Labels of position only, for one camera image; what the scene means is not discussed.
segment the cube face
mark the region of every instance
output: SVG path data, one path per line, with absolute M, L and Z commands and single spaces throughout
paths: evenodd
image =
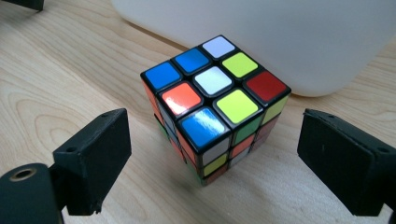
M 141 77 L 160 126 L 202 185 L 265 141 L 290 94 L 222 35 Z

